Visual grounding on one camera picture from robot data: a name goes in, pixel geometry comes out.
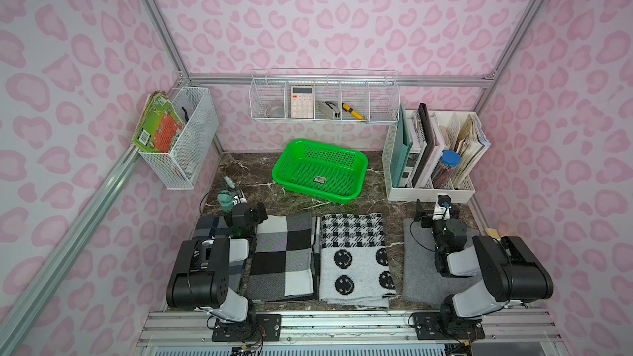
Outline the black white checkered scarf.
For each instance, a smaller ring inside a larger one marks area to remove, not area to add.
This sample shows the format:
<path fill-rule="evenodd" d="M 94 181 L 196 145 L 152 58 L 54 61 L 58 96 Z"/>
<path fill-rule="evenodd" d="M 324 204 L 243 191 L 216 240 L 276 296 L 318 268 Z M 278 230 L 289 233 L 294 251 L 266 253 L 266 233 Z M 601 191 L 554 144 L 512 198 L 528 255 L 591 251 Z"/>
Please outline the black white checkered scarf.
<path fill-rule="evenodd" d="M 316 226 L 310 212 L 270 216 L 257 226 L 246 290 L 250 300 L 270 303 L 315 298 Z"/>

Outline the smiley houndstooth knit scarf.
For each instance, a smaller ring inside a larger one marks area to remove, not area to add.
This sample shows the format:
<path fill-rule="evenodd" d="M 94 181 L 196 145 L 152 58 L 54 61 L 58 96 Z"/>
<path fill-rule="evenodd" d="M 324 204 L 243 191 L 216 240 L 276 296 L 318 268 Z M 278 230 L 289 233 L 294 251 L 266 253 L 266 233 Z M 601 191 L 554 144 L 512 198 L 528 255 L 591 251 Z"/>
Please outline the smiley houndstooth knit scarf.
<path fill-rule="evenodd" d="M 320 300 L 388 308 L 397 292 L 382 214 L 327 214 L 320 217 L 320 224 Z"/>

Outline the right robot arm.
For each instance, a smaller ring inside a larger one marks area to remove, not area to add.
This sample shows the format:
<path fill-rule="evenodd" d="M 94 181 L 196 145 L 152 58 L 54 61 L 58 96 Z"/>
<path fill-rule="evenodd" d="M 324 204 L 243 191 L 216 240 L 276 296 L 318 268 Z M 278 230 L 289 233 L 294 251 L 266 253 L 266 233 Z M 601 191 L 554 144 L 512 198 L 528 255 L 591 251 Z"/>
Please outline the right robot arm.
<path fill-rule="evenodd" d="M 466 340 L 485 337 L 481 319 L 508 306 L 549 299 L 552 277 L 521 237 L 474 236 L 467 247 L 467 226 L 449 196 L 441 194 L 430 211 L 416 201 L 413 223 L 429 229 L 434 240 L 435 270 L 443 277 L 481 279 L 461 293 L 448 295 L 438 312 L 411 316 L 416 335 L 423 339 Z"/>

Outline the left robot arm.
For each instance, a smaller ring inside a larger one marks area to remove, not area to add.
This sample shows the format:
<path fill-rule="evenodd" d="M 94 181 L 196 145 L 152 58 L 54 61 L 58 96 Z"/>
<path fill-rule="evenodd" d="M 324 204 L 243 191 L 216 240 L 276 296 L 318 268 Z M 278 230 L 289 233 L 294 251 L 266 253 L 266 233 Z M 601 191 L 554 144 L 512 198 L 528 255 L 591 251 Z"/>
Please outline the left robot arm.
<path fill-rule="evenodd" d="M 170 308 L 207 312 L 223 323 L 255 322 L 252 303 L 231 288 L 237 266 L 252 253 L 257 227 L 268 219 L 262 203 L 240 203 L 224 215 L 199 218 L 179 249 L 166 287 Z"/>

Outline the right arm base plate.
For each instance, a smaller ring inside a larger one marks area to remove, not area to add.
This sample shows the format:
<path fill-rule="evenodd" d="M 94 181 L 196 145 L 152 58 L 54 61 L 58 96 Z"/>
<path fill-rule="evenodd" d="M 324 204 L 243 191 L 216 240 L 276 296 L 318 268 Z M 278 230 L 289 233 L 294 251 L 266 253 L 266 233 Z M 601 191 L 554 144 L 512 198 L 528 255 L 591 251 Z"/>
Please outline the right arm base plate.
<path fill-rule="evenodd" d="M 417 312 L 408 325 L 419 341 L 478 341 L 486 338 L 481 320 L 468 320 L 439 312 Z"/>

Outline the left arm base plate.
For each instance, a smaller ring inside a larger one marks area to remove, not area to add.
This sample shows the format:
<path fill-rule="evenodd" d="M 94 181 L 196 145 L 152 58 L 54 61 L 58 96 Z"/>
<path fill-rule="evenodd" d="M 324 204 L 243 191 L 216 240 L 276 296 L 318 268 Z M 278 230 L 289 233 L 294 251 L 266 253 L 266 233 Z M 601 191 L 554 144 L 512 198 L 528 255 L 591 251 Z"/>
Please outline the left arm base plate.
<path fill-rule="evenodd" d="M 282 327 L 282 316 L 279 314 L 257 314 L 255 320 L 247 318 L 243 322 L 222 322 L 217 320 L 211 328 L 214 343 L 258 343 L 278 342 Z"/>

